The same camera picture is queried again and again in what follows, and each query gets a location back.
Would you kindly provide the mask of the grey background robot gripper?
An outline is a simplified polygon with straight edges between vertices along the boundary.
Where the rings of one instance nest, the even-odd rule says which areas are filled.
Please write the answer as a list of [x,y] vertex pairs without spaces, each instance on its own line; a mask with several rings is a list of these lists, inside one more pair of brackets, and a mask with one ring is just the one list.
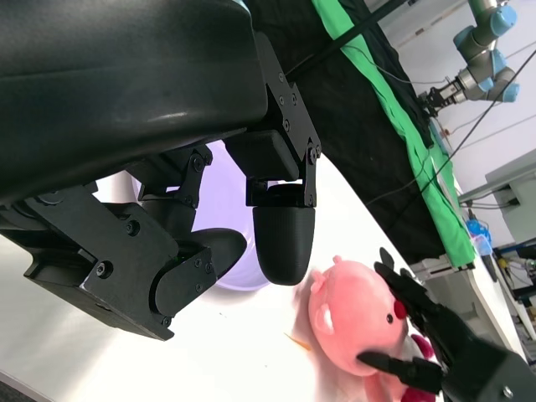
[[419,95],[419,102],[428,116],[437,116],[439,111],[461,102],[461,82],[458,77],[448,80],[441,88],[431,87]]

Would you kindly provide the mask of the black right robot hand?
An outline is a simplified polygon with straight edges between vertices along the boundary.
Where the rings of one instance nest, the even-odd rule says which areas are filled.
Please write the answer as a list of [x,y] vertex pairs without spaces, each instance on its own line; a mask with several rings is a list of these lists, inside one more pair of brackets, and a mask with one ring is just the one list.
[[426,335],[440,364],[421,358],[404,361],[381,352],[366,351],[358,359],[403,383],[447,401],[535,400],[535,375],[515,352],[478,337],[450,308],[432,301],[426,289],[407,274],[400,275],[376,262],[411,322]]

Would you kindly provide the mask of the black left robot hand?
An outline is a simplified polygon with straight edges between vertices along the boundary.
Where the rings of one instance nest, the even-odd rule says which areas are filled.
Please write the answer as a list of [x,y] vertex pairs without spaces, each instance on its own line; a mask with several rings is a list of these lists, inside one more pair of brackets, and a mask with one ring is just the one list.
[[246,178],[260,268],[302,281],[321,143],[234,1],[4,1],[1,232],[26,277],[106,325],[168,340],[245,252],[194,230],[209,144]]

